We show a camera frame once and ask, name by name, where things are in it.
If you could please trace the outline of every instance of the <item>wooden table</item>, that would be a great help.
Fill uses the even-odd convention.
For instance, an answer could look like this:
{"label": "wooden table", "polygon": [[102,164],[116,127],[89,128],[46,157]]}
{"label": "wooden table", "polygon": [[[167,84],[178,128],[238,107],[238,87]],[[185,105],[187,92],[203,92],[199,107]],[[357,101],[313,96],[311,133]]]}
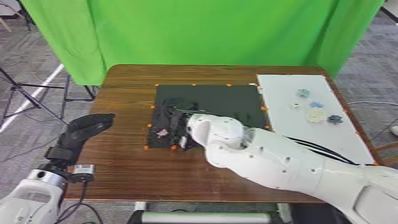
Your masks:
{"label": "wooden table", "polygon": [[[228,169],[215,168],[203,149],[144,150],[157,85],[247,85],[256,74],[327,74],[317,67],[118,65],[109,71],[91,113],[114,113],[114,127],[86,144],[80,164],[96,164],[87,199],[203,202],[322,202],[311,196],[265,188]],[[336,96],[370,149],[370,141],[341,94]],[[68,191],[78,198],[82,186]]]}

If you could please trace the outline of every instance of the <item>black mat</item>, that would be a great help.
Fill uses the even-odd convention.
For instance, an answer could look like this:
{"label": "black mat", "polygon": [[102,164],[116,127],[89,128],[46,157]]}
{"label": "black mat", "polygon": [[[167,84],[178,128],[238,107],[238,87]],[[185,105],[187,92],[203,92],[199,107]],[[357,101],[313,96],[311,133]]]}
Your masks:
{"label": "black mat", "polygon": [[[247,127],[263,128],[267,125],[265,113],[261,111],[261,98],[256,86],[158,86],[157,88],[157,108],[171,98],[183,98],[221,116],[233,117]],[[149,148],[169,148],[169,138],[158,138],[155,128],[148,135]]]}

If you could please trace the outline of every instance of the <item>white wall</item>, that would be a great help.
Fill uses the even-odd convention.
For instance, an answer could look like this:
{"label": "white wall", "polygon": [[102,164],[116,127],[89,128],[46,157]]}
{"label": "white wall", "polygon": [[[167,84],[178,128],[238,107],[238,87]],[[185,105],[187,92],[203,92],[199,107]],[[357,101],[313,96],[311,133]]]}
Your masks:
{"label": "white wall", "polygon": [[[7,4],[16,11],[22,10],[22,6],[16,0],[0,0],[0,3]],[[0,5],[0,16],[13,16],[14,11]]]}
{"label": "white wall", "polygon": [[398,0],[389,0],[384,3],[384,8],[389,10],[389,12],[395,14],[395,16],[398,17]]}

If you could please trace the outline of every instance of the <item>small object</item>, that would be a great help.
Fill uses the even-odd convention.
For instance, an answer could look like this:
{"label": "small object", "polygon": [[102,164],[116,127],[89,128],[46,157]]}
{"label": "small object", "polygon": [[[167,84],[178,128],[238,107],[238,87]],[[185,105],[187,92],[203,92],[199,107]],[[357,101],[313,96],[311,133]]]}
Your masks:
{"label": "small object", "polygon": [[157,133],[158,138],[162,138],[165,135],[169,135],[169,131],[162,129],[162,131]]}
{"label": "small object", "polygon": [[309,106],[313,108],[324,108],[324,104],[320,102],[317,102],[317,101],[313,101],[313,103],[309,104]]}
{"label": "small object", "polygon": [[391,132],[393,132],[393,134],[398,136],[398,126],[393,126],[393,127],[391,127]]}
{"label": "small object", "polygon": [[340,124],[343,123],[343,117],[340,115],[333,115],[329,118],[327,118],[327,122],[333,123],[333,124]]}
{"label": "small object", "polygon": [[304,99],[308,99],[308,97],[309,97],[309,90],[308,89],[299,89],[297,90],[297,96],[301,97],[301,98],[304,98]]}
{"label": "small object", "polygon": [[306,118],[309,122],[322,122],[327,118],[327,111],[324,108],[311,108],[308,110]]}
{"label": "small object", "polygon": [[302,105],[301,105],[301,103],[293,103],[293,104],[290,105],[290,107],[292,107],[293,109],[301,109]]}

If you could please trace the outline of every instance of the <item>tripod stand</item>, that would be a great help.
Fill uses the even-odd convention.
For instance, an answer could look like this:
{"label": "tripod stand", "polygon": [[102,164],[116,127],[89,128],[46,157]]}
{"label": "tripod stand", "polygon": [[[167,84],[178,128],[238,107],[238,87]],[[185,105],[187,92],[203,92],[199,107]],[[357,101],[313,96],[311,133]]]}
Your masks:
{"label": "tripod stand", "polygon": [[[29,110],[36,109],[36,108],[41,109],[52,115],[52,117],[59,120],[61,123],[68,124],[66,121],[62,120],[61,116],[54,113],[54,111],[48,109],[48,107],[45,106],[41,101],[34,98],[34,96],[30,95],[30,93],[23,89],[23,87],[39,87],[39,88],[46,88],[46,89],[64,89],[64,87],[16,83],[16,81],[11,78],[11,76],[9,76],[7,72],[4,71],[2,67],[0,67],[0,73],[4,74],[4,80],[11,84],[9,99],[7,99],[6,109],[4,109],[4,116],[0,118],[2,119],[0,120],[0,130],[2,130],[6,119],[9,117],[16,116],[18,114],[22,114],[23,112],[27,112]],[[9,114],[9,106],[11,106],[11,101],[13,101],[13,97],[14,97],[16,92],[22,93],[29,102],[32,103],[32,107]]]}

